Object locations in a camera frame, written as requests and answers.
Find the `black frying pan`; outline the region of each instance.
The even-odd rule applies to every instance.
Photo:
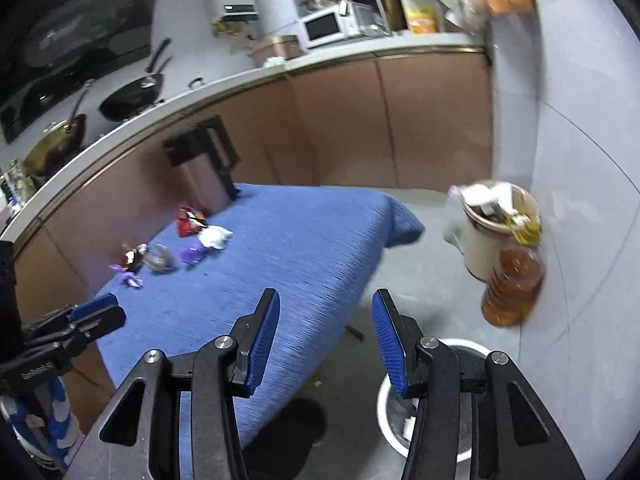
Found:
[[[162,40],[162,43],[151,58],[151,62],[145,69],[150,75],[140,77],[124,85],[102,102],[99,110],[106,119],[116,123],[127,121],[156,102],[164,81],[164,76],[161,72],[171,58],[162,63],[157,72],[154,72],[154,68],[158,58],[170,43],[171,38]]]

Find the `metal screw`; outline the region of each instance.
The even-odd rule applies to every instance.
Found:
[[[213,342],[216,348],[220,348],[221,350],[229,348],[233,343],[234,339],[228,335],[221,335]]]
[[[505,365],[509,362],[509,356],[504,352],[494,352],[491,354],[491,361],[497,365]]]
[[[145,361],[147,363],[155,363],[156,361],[159,361],[161,357],[162,357],[162,352],[161,351],[159,351],[159,350],[149,350],[145,354]]]
[[[433,350],[434,348],[437,348],[439,344],[440,342],[430,335],[426,335],[422,339],[420,339],[420,346],[422,346],[422,348],[426,348],[427,350]]]

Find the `orange liquid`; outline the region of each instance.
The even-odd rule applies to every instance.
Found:
[[[535,249],[503,249],[487,283],[482,315],[495,326],[521,323],[533,309],[544,277],[545,267]]]

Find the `faucet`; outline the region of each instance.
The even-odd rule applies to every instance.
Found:
[[[382,1],[380,0],[375,0],[376,4],[378,5],[378,12],[380,12],[380,17],[382,18],[382,25],[385,28],[385,33],[388,36],[392,36],[393,33],[391,32],[391,27],[389,27],[389,22],[386,19],[386,12],[384,7],[382,6]],[[348,6],[347,4],[349,3],[349,0],[340,0],[340,5],[338,6],[338,13],[341,16],[346,16],[347,12],[348,12]]]

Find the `beige trash bin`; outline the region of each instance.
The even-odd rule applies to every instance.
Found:
[[[476,184],[492,187],[501,182],[481,180]],[[540,216],[538,203],[530,193],[515,184],[511,184],[511,189],[514,208],[532,218]],[[462,199],[462,207],[469,220],[465,223],[463,231],[465,265],[476,278],[485,282],[494,270],[500,249],[513,238],[513,235],[506,224],[498,224],[484,218],[471,209],[464,199]]]

